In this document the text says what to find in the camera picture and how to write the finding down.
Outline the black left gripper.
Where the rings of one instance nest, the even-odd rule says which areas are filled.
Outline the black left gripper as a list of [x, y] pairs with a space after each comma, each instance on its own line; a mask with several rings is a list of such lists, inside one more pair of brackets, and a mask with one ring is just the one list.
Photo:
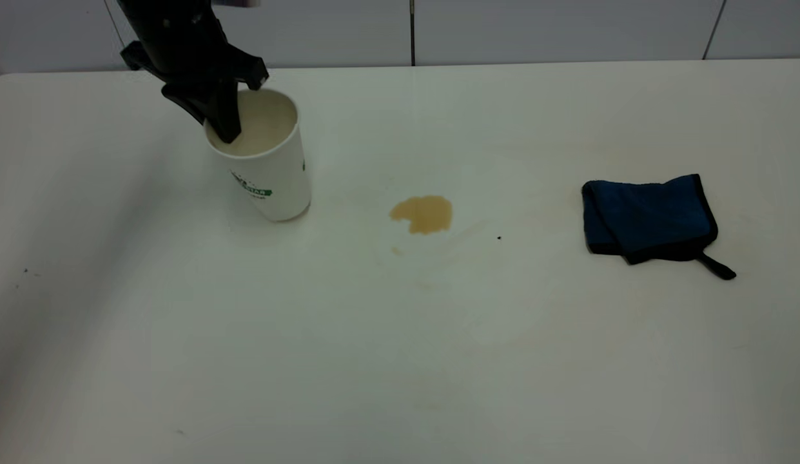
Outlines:
[[[231, 144], [242, 132], [238, 82], [261, 88], [269, 77], [263, 59], [229, 44], [211, 1], [120, 1], [119, 8], [137, 36], [121, 52], [126, 65], [166, 82], [165, 98]], [[208, 105], [196, 87], [181, 84], [208, 82], [217, 82]]]

